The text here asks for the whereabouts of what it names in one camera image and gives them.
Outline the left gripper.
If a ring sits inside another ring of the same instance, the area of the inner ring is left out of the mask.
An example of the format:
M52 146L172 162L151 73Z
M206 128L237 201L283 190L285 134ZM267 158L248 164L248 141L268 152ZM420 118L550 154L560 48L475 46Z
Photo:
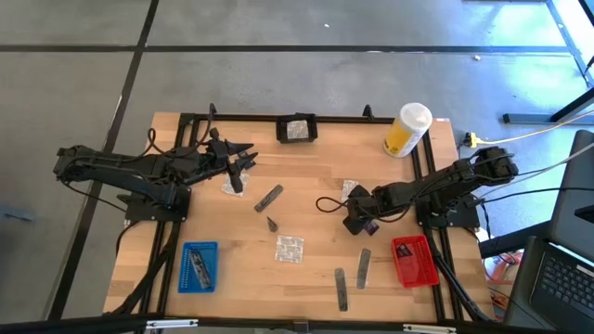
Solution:
M254 164L257 152L249 153L253 144L233 143L227 139L222 140L216 128L209 131L211 140L207 143L207 151L214 155L214 164L223 166L227 170L230 185L235 193L243 192L243 170L250 169Z

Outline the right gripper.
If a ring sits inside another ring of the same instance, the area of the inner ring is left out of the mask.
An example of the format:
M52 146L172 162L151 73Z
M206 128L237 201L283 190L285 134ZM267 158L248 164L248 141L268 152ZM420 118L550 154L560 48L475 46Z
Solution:
M352 234L358 235L368 223L367 219L379 218L381 221L386 217L385 213L385 199L389 194L389 186L376 186L371 191L364 187L359 187L359 217L349 218L345 217L342 220L344 227Z

